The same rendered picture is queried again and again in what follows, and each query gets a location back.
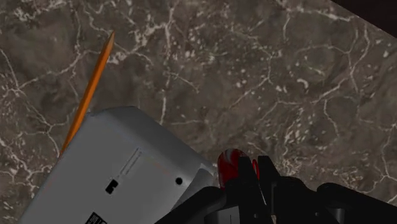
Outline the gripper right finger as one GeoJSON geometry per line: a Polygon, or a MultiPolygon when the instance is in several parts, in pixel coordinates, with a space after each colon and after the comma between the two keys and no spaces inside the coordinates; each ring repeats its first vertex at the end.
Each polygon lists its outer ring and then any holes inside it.
{"type": "Polygon", "coordinates": [[[309,189],[258,157],[260,187],[276,224],[397,224],[397,207],[336,183],[309,189]]]}

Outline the grey flat device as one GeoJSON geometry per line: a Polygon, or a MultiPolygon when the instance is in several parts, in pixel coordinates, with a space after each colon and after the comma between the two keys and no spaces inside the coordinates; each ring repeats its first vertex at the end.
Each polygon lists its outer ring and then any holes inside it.
{"type": "Polygon", "coordinates": [[[215,173],[137,107],[89,113],[18,224],[155,224],[215,173]]]}

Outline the orange pencil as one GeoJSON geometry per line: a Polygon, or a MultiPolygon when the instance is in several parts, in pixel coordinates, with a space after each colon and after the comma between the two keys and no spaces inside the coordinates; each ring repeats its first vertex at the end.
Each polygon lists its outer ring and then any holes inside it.
{"type": "Polygon", "coordinates": [[[104,46],[102,47],[101,53],[97,59],[93,73],[92,73],[90,80],[87,84],[87,87],[85,89],[83,97],[79,103],[78,109],[74,116],[74,120],[70,126],[69,132],[67,134],[67,137],[66,137],[64,144],[62,146],[62,149],[60,151],[59,158],[61,157],[63,152],[65,152],[68,144],[71,142],[72,138],[77,133],[79,127],[81,126],[81,124],[83,122],[83,119],[85,117],[87,109],[90,105],[90,101],[92,100],[95,89],[97,88],[98,82],[101,78],[102,72],[103,72],[104,68],[106,67],[110,53],[113,49],[114,41],[115,41],[115,32],[113,31],[109,35],[109,38],[105,42],[104,46]]]}

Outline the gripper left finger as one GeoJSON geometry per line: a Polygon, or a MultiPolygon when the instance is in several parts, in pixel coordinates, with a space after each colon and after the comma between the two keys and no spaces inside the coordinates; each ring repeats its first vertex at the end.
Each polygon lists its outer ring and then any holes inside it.
{"type": "Polygon", "coordinates": [[[238,176],[225,189],[206,186],[155,224],[273,224],[251,161],[239,158],[238,176]]]}

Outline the red and white round object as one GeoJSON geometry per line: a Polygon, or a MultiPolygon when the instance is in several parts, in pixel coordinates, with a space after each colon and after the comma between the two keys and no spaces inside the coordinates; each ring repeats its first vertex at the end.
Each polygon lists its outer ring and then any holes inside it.
{"type": "Polygon", "coordinates": [[[237,193],[259,184],[259,167],[255,159],[237,148],[223,151],[218,157],[219,187],[227,193],[237,193]]]}

